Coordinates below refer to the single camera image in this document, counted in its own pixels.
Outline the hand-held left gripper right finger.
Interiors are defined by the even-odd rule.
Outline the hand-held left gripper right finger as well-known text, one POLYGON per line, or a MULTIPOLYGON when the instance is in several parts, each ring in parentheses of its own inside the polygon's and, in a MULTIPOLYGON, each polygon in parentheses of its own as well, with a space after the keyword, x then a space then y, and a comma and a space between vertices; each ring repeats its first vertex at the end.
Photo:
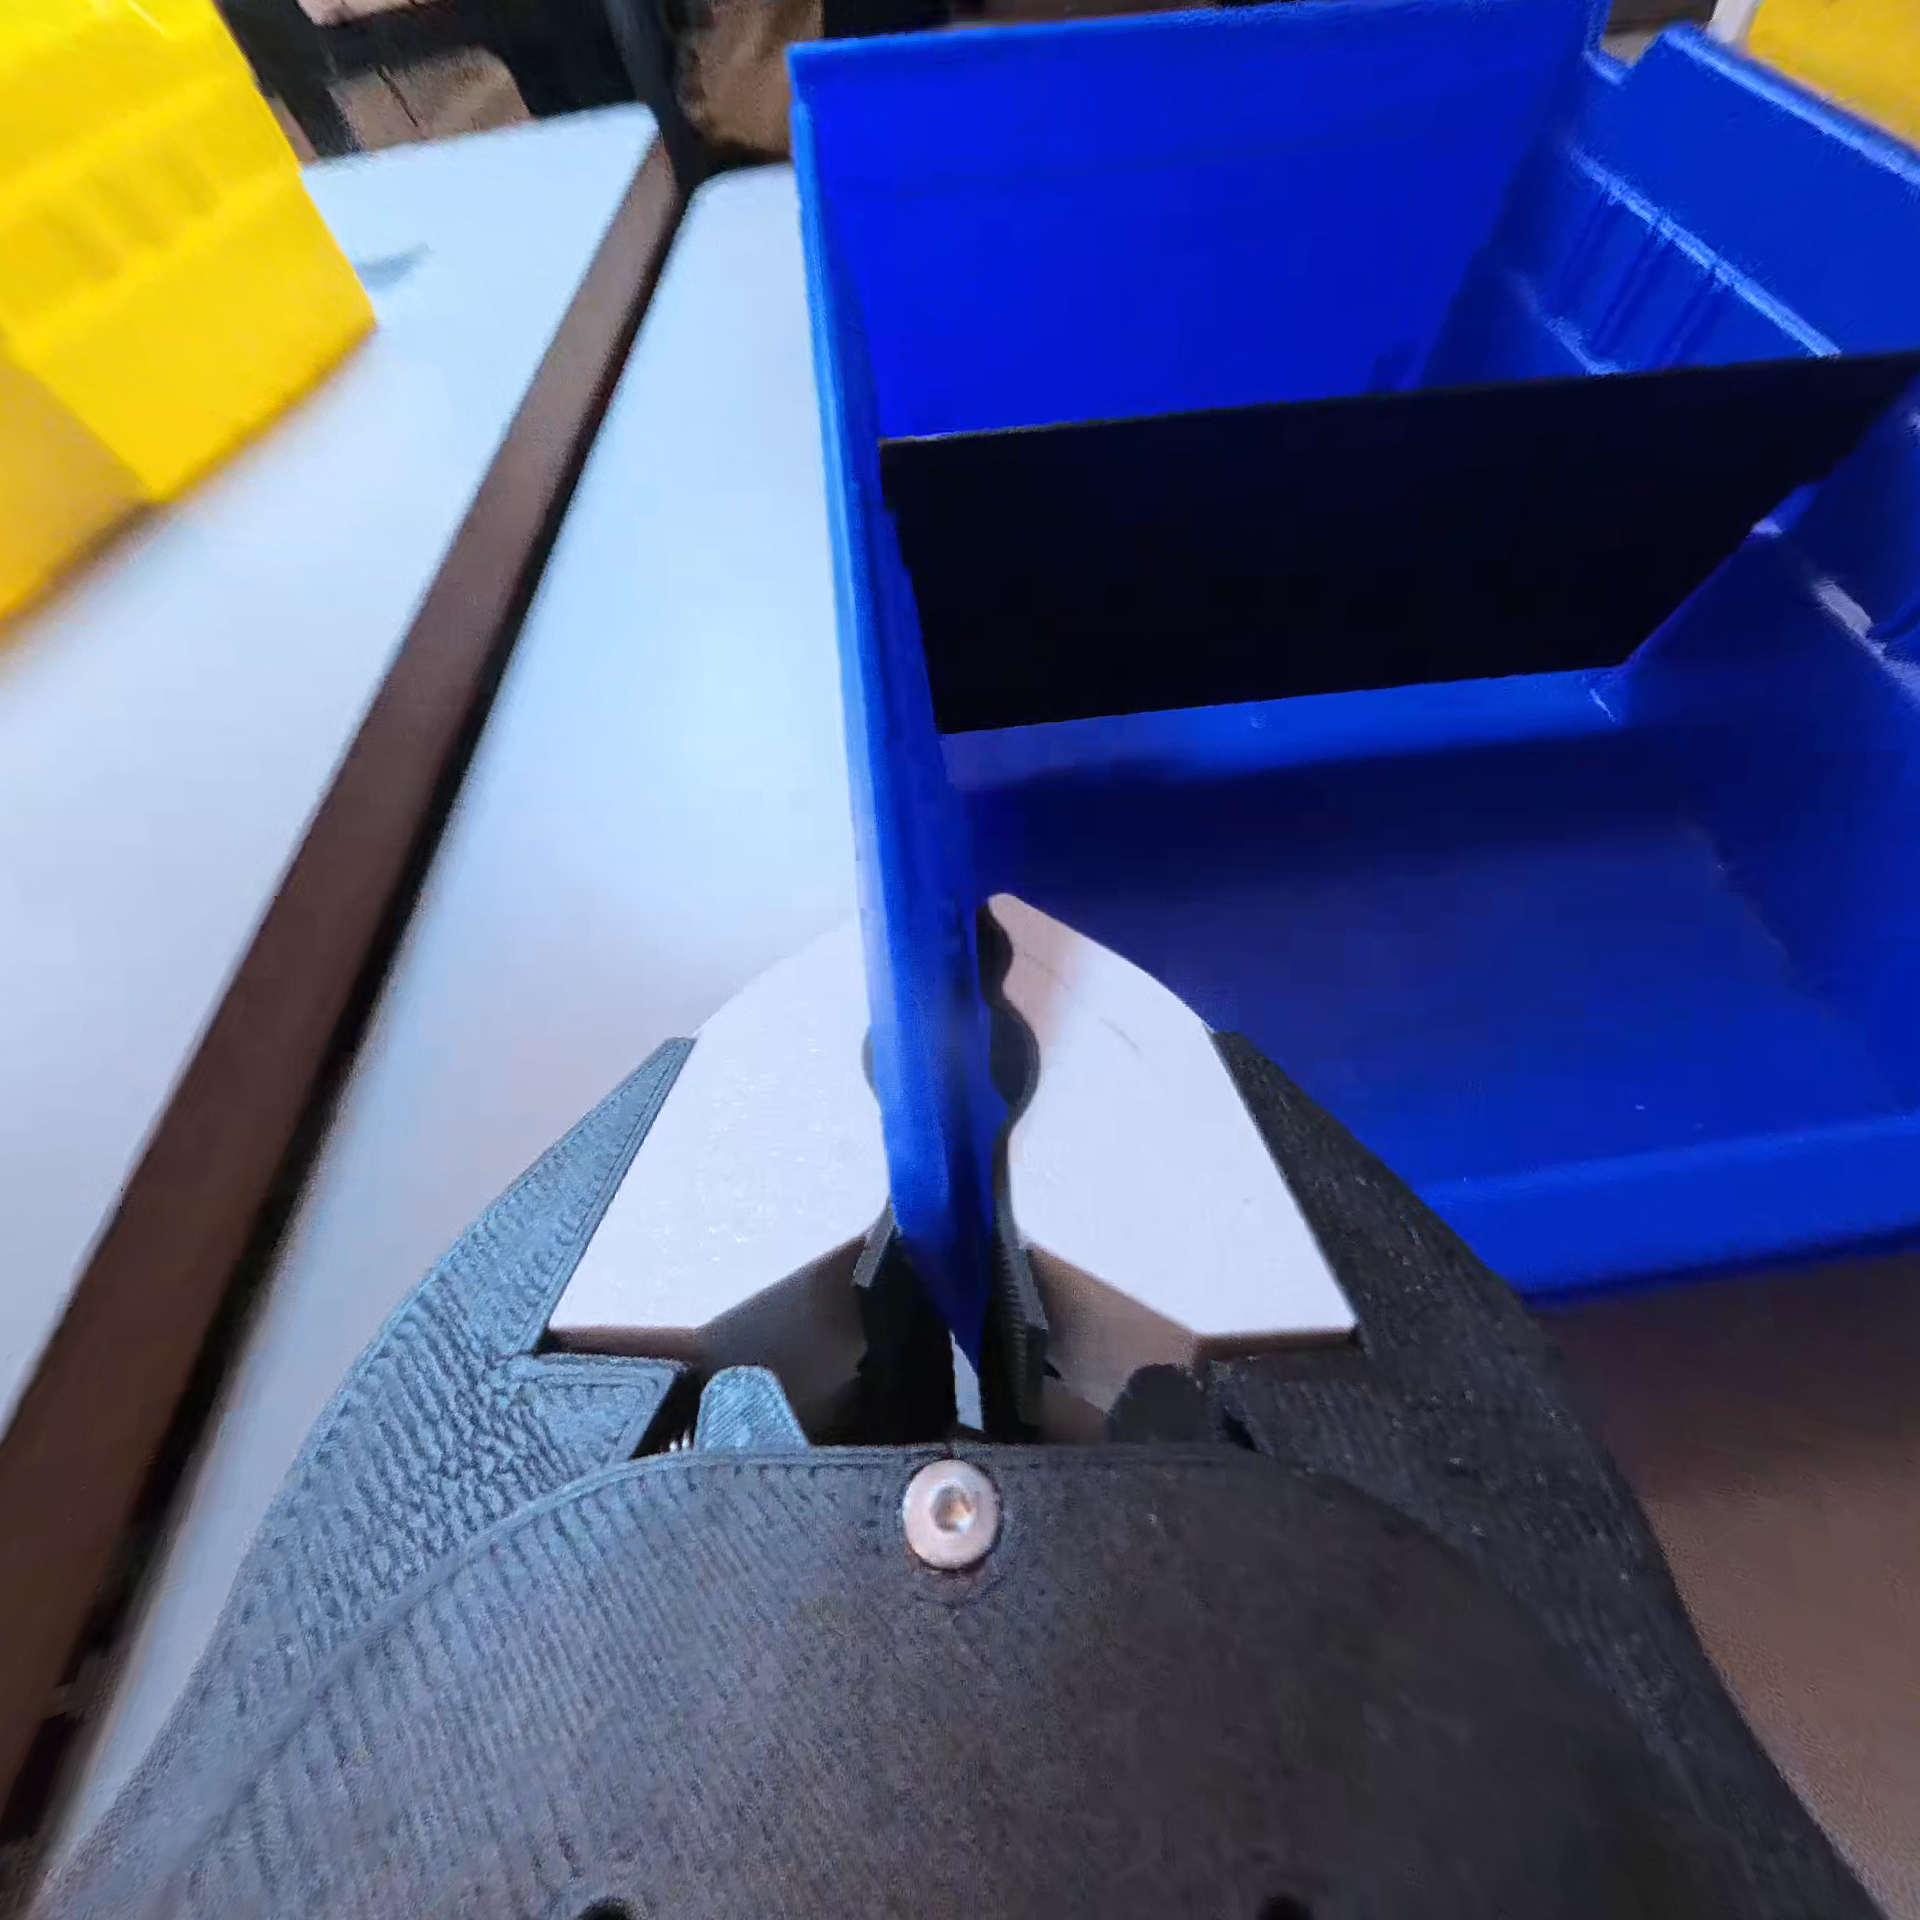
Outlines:
POLYGON ((1097 1437, 1156 1362, 1208 1367, 1353 1341, 1359 1316, 1211 1025, 1133 957, 991 897, 991 1008, 1023 1043, 1004 1203, 1042 1310, 1042 1437, 1097 1437))

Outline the white side table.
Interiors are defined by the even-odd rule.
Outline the white side table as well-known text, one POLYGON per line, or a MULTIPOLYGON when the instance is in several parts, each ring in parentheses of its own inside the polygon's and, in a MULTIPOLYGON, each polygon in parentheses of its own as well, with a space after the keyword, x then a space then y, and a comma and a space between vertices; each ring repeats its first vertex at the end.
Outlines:
POLYGON ((7 1792, 468 765, 684 192, 648 109, 307 175, 376 331, 7 647, 7 1792))

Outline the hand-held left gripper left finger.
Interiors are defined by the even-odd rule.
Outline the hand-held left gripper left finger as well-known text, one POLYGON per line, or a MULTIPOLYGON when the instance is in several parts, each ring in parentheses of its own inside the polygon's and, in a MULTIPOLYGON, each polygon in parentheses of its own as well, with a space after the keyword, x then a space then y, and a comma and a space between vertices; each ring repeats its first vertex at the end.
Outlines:
POLYGON ((886 1207, 863 1071, 870 977, 843 921, 687 1043, 549 1341, 564 1354, 770 1367, 805 1435, 852 1404, 852 1265, 886 1207))

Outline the blue plastic bin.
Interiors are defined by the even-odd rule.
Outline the blue plastic bin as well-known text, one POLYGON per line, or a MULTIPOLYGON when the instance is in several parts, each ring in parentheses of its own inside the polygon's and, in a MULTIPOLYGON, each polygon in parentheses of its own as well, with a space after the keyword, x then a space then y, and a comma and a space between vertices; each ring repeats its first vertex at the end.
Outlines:
POLYGON ((991 897, 1529 1298, 1916 1244, 1916 142, 1598 26, 787 55, 886 1175, 970 1349, 991 897))

